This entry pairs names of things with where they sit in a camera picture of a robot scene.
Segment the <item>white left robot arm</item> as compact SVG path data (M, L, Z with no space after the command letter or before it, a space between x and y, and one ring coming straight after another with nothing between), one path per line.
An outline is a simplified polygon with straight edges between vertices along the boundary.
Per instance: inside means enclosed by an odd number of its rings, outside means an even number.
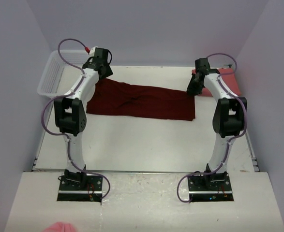
M68 165L64 177L74 182L82 182L87 175L82 155L82 132L87 124L83 102L96 83L113 74L110 67L112 54L108 49L94 47L90 54L71 89L54 100L55 124L66 140Z

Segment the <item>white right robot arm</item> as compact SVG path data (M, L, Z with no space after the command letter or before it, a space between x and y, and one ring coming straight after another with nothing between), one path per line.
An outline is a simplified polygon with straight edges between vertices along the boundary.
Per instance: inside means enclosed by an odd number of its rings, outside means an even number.
M207 56L195 60L195 73L187 87L187 94L197 96L208 89L216 101L212 127L216 133L215 146L206 170L201 175L221 174L227 171L227 160L234 141L247 130L247 100L239 97L223 81L223 76L234 74L211 68Z

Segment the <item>dark red t shirt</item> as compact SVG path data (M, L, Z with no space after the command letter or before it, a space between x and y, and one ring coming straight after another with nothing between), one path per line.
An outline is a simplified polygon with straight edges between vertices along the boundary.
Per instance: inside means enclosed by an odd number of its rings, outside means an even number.
M104 79L95 85L86 113L193 121L195 101L185 91Z

